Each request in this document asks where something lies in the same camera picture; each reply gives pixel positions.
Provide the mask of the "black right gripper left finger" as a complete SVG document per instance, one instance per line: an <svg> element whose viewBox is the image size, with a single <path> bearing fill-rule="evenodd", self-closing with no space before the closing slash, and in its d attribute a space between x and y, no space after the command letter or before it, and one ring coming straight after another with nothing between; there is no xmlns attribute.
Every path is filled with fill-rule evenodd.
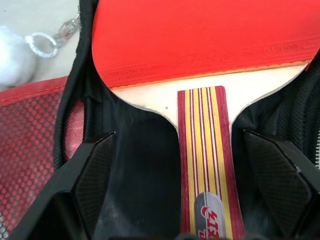
<svg viewBox="0 0 320 240"><path fill-rule="evenodd" d="M116 133L79 145L9 235L11 240L90 240L107 193Z"/></svg>

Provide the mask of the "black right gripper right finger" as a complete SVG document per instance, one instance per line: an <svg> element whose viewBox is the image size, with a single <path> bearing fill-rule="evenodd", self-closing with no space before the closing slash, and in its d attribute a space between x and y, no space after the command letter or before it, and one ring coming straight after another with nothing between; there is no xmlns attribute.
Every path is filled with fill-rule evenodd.
<svg viewBox="0 0 320 240"><path fill-rule="evenodd" d="M285 237L320 236L320 171L290 141L245 130L245 147L268 211Z"/></svg>

